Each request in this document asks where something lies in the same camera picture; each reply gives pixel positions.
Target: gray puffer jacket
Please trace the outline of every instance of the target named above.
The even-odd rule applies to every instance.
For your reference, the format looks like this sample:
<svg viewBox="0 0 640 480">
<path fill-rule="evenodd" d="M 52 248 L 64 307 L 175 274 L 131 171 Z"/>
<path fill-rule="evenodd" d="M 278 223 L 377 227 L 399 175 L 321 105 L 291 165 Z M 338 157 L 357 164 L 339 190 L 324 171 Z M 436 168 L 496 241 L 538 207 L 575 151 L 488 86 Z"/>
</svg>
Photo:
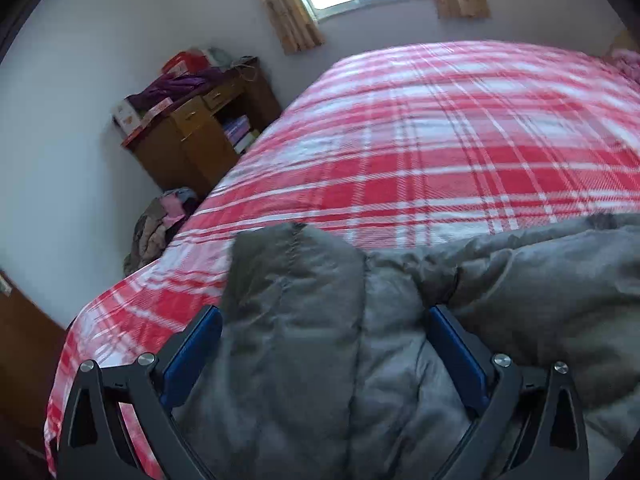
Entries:
<svg viewBox="0 0 640 480">
<path fill-rule="evenodd" d="M 520 365 L 569 364 L 604 478 L 640 426 L 633 214 L 394 251 L 304 224 L 239 234 L 180 428 L 220 480 L 430 478 L 469 427 L 425 337 L 437 303 Z"/>
</svg>

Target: white wall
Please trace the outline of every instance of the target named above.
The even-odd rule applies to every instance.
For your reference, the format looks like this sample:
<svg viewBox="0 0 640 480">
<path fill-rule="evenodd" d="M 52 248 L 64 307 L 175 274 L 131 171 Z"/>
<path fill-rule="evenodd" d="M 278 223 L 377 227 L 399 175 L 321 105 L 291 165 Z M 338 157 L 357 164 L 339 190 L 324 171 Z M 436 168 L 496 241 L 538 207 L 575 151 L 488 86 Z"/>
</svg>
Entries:
<svg viewBox="0 0 640 480">
<path fill-rule="evenodd" d="M 323 20 L 326 44 L 284 56 L 260 0 L 174 0 L 188 20 L 185 46 L 212 43 L 234 56 L 260 56 L 283 104 L 335 61 L 409 43 L 496 39 L 603 54 L 622 29 L 606 0 L 489 0 L 490 20 L 438 20 L 433 0 L 369 7 Z"/>
<path fill-rule="evenodd" d="M 0 64 L 0 267 L 66 326 L 158 188 L 110 122 L 179 47 L 163 0 L 42 0 Z"/>
</svg>

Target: blue gripper pad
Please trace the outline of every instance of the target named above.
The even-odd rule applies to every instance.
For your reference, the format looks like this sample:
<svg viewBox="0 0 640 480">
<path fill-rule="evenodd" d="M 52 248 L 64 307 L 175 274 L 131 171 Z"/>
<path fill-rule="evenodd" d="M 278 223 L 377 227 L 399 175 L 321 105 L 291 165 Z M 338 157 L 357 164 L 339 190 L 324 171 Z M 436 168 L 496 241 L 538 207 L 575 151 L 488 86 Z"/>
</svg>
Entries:
<svg viewBox="0 0 640 480">
<path fill-rule="evenodd" d="M 453 327 L 437 306 L 432 306 L 429 313 L 427 339 L 447 368 L 462 404 L 481 416 L 490 400 L 487 377 L 456 331 L 464 329 L 459 323 Z"/>
<path fill-rule="evenodd" d="M 185 403 L 221 333 L 222 314 L 212 307 L 182 344 L 162 376 L 160 402 L 167 411 Z"/>
</svg>

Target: red and white plaid blanket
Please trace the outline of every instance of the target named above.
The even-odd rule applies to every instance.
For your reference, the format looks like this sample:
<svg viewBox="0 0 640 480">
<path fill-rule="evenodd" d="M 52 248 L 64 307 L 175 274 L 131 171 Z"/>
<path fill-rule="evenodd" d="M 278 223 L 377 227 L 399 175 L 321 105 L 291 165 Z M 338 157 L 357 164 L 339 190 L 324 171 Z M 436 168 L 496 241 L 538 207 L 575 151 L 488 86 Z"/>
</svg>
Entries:
<svg viewBox="0 0 640 480">
<path fill-rule="evenodd" d="M 105 367 L 156 352 L 219 300 L 237 232 L 300 221 L 362 248 L 394 248 L 638 210 L 639 132 L 640 86 L 584 54 L 487 41 L 337 63 L 260 137 L 160 260 L 78 315 L 46 442 L 60 436 L 83 360 Z M 132 410 L 124 414 L 158 477 Z"/>
</svg>

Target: metal screw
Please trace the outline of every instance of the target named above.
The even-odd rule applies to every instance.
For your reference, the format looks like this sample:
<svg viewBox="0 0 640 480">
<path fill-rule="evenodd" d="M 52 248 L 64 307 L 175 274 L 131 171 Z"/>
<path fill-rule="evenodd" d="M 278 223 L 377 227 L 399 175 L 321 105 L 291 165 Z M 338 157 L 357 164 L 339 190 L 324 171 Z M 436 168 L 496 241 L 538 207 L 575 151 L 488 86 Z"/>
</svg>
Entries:
<svg viewBox="0 0 640 480">
<path fill-rule="evenodd" d="M 554 370 L 559 374 L 564 375 L 569 371 L 569 367 L 566 363 L 563 363 L 562 361 L 558 361 L 556 364 L 554 364 Z"/>
<path fill-rule="evenodd" d="M 87 360 L 82 362 L 82 364 L 80 365 L 80 371 L 81 372 L 88 372 L 90 370 L 94 369 L 94 362 L 91 360 Z"/>
<path fill-rule="evenodd" d="M 511 366 L 511 358 L 507 354 L 494 355 L 494 363 L 502 368 L 508 368 Z"/>
<path fill-rule="evenodd" d="M 156 356 L 153 355 L 151 352 L 145 352 L 138 356 L 138 364 L 142 366 L 148 366 L 155 360 L 156 360 Z"/>
</svg>

